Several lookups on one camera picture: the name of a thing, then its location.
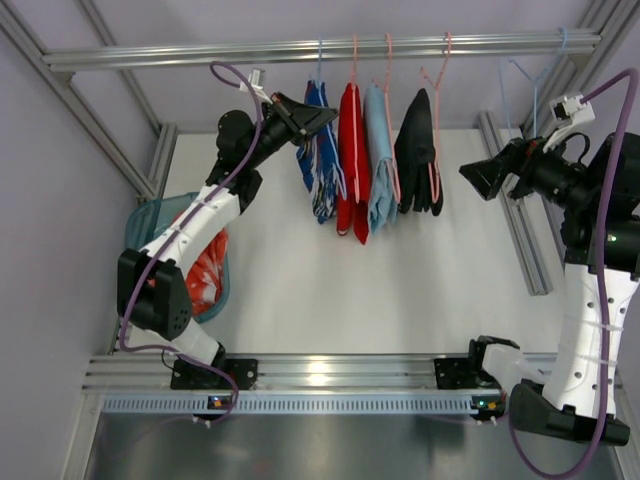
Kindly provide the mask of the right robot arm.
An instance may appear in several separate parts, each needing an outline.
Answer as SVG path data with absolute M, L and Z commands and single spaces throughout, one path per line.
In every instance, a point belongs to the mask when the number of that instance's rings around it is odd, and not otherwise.
M 515 429 L 586 443 L 593 437 L 600 405 L 600 368 L 607 368 L 607 406 L 600 441 L 624 446 L 629 427 L 618 419 L 614 375 L 628 305 L 639 286 L 639 137 L 624 135 L 606 218 L 604 276 L 607 299 L 599 298 L 596 220 L 609 153 L 606 138 L 588 165 L 570 163 L 565 146 L 544 150 L 541 139 L 515 139 L 495 157 L 460 167 L 485 200 L 494 199 L 507 176 L 518 181 L 514 199 L 537 193 L 564 211 L 565 306 L 558 354 L 542 377 L 510 340 L 481 336 L 469 355 L 481 372 L 508 394 Z

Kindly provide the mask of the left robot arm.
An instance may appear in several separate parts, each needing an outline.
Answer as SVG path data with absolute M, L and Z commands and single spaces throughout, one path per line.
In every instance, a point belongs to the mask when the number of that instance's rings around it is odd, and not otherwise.
M 150 334 L 153 348 L 229 385 L 235 381 L 224 370 L 224 346 L 194 318 L 189 271 L 256 197 L 262 183 L 258 167 L 286 144 L 313 139 L 338 116 L 334 108 L 299 103 L 281 92 L 255 105 L 256 118 L 232 110 L 219 119 L 217 160 L 198 195 L 156 239 L 125 249 L 117 266 L 121 327 Z

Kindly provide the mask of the blue patterned trousers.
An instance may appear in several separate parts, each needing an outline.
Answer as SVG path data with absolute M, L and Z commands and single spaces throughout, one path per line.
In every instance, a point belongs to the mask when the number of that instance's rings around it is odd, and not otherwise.
M 338 156 L 334 121 L 299 147 L 296 158 L 310 196 L 313 216 L 322 225 L 337 213 L 339 200 L 345 200 L 346 180 Z

